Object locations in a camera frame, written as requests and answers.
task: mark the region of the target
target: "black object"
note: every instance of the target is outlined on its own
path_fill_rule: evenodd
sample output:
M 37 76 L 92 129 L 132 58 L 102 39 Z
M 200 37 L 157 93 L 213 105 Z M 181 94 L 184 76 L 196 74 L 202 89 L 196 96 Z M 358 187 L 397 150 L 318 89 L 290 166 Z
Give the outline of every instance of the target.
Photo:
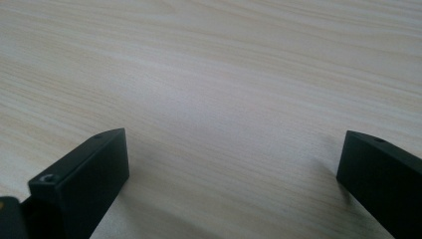
M 348 131 L 337 180 L 395 238 L 422 238 L 422 159 Z
M 124 128 L 97 134 L 31 179 L 22 204 L 0 197 L 0 238 L 90 238 L 128 177 Z

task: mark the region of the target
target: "table surface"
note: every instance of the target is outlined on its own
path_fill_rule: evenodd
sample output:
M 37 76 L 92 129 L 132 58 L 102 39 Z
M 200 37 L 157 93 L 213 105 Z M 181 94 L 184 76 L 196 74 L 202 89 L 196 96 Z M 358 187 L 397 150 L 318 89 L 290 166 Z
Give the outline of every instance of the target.
M 391 238 L 335 180 L 348 129 L 422 156 L 422 2 L 0 1 L 0 194 L 126 130 L 92 238 Z

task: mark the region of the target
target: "wood grain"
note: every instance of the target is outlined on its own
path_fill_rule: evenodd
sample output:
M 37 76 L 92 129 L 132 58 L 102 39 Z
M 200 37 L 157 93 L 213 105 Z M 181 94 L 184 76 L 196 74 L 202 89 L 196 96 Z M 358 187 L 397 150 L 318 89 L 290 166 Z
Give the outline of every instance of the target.
M 0 194 L 125 127 L 93 238 L 391 238 L 336 168 L 422 156 L 421 76 L 420 1 L 0 1 Z

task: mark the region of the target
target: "hole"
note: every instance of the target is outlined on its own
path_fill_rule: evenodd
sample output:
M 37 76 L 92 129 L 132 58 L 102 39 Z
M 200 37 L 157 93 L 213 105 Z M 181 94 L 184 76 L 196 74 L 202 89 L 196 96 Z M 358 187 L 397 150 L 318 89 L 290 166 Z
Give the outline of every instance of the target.
M 40 177 L 40 181 L 42 181 L 42 182 L 53 182 L 54 180 L 56 180 L 56 178 L 57 177 L 54 174 L 47 174 L 47 175 Z
M 379 138 L 379 137 L 376 137 L 374 140 L 375 140 L 375 141 L 377 141 L 377 142 L 385 142 L 385 140 L 384 140 L 384 139 L 381 139 L 381 138 Z

